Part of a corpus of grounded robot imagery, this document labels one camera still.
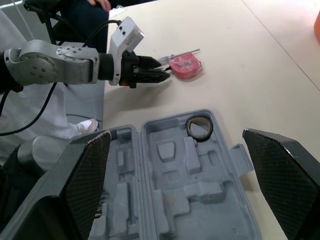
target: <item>black mesh panel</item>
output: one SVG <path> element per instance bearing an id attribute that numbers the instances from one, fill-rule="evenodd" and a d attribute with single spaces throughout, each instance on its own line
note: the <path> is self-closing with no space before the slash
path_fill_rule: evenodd
<path id="1" fill-rule="evenodd" d="M 98 136 L 89 142 L 66 187 L 67 208 L 84 240 L 89 237 L 101 198 L 109 144 L 109 134 Z"/>
<path id="2" fill-rule="evenodd" d="M 318 200 L 317 185 L 279 142 L 254 132 L 246 132 L 244 139 L 261 191 L 285 235 L 301 239 Z"/>

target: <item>open carrying case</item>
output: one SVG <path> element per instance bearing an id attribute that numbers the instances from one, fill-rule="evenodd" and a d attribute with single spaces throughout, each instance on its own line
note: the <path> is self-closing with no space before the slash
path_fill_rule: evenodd
<path id="1" fill-rule="evenodd" d="M 208 140 L 187 135 L 192 117 L 212 121 Z M 243 145 L 227 148 L 211 111 L 151 120 L 141 132 L 131 125 L 112 130 L 117 139 L 90 240 L 261 239 L 240 181 L 252 163 Z"/>

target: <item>black chair leg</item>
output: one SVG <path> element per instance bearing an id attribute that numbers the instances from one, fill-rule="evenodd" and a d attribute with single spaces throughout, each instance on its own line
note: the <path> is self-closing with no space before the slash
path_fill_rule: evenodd
<path id="1" fill-rule="evenodd" d="M 40 8 L 42 10 L 43 19 L 44 19 L 44 23 L 45 23 L 46 29 L 48 31 L 48 34 L 49 34 L 50 42 L 54 45 L 57 45 L 57 42 L 55 40 L 54 30 L 52 28 L 51 21 L 50 21 L 50 16 L 49 16 L 48 12 L 46 11 L 46 7 L 44 5 L 41 5 Z"/>

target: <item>table surface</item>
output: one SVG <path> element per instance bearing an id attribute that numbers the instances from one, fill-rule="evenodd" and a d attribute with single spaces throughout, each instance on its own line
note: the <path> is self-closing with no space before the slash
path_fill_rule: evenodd
<path id="1" fill-rule="evenodd" d="M 191 82 L 173 76 L 136 89 L 106 84 L 104 129 L 132 124 L 139 131 L 147 120 L 210 109 L 229 147 L 245 145 L 242 131 L 253 128 L 295 139 L 320 160 L 320 92 L 241 0 L 159 0 L 115 18 L 126 16 L 145 33 L 137 55 L 157 59 L 200 48 L 203 71 Z M 287 239 L 254 171 L 241 181 L 262 239 Z"/>

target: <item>jeans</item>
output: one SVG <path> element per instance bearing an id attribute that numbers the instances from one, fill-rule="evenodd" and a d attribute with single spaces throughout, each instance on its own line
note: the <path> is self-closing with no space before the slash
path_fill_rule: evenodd
<path id="1" fill-rule="evenodd" d="M 61 9 L 61 15 L 66 18 L 75 29 L 85 38 L 89 36 L 105 21 L 109 14 L 100 7 L 92 6 L 86 0 L 69 1 Z M 101 29 L 89 42 L 91 48 L 99 53 L 107 52 L 108 26 Z"/>

